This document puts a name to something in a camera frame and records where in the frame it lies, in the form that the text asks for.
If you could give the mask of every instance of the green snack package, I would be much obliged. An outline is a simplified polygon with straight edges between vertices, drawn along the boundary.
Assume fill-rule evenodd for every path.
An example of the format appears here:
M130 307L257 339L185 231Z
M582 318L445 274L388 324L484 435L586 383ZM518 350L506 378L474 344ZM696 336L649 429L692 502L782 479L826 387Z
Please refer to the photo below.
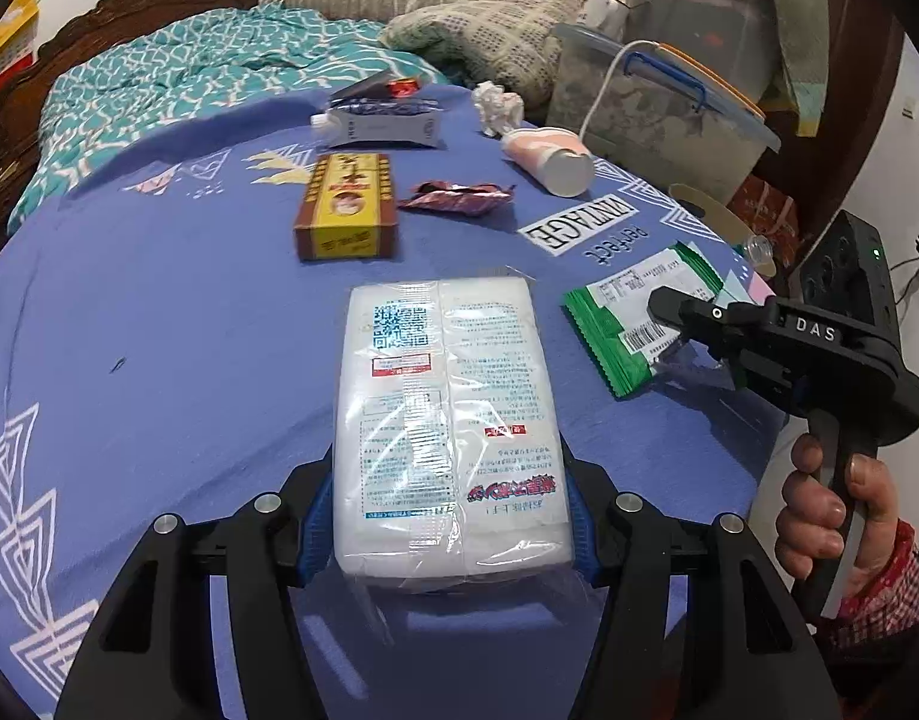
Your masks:
M657 287L712 300L722 279L698 250L677 244L563 298L616 397L650 380L653 363L679 338L677 330L650 318L650 293Z

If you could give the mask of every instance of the transparent storage bin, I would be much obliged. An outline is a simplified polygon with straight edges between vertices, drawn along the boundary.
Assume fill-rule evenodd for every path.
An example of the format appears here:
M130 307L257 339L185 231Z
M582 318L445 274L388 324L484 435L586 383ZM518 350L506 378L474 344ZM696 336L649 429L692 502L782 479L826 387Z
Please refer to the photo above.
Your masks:
M626 0L624 40L667 43L759 100L779 62L773 0Z
M573 25L557 25L554 35L563 49L547 124L579 132L621 46ZM780 142L739 98L720 91L631 53L613 73L584 143L663 191L688 184L727 203L763 151L779 151Z

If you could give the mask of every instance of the blue qr code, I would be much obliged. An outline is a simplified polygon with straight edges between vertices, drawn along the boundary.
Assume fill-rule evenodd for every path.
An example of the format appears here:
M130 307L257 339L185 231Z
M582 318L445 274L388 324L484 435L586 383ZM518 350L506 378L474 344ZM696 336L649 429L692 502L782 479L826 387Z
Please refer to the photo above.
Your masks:
M375 348L415 348L429 342L425 306L384 303L373 309Z

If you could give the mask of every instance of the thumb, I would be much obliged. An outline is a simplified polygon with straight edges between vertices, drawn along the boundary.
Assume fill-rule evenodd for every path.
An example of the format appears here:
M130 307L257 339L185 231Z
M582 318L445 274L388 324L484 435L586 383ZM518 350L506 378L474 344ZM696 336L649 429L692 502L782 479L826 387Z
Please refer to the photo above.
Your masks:
M856 500L866 503L866 528L856 555L856 567L872 578L893 555L899 519L896 485L883 461L853 455L846 473L846 487Z

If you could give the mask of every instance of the human hand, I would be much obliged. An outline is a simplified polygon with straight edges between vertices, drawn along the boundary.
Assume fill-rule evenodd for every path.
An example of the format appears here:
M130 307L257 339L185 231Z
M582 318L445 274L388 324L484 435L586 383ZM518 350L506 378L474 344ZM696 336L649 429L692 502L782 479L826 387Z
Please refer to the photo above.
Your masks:
M804 434L797 439L792 464L797 470L783 485L786 507L776 517L776 558L794 579L806 579L814 559L842 553L842 536L836 528L846 517L846 507L832 490L810 476L822 465L822 447L815 436ZM864 455L853 455L846 471L846 488L867 507L856 565L843 591L851 598L880 574L893 555L899 501L885 464Z

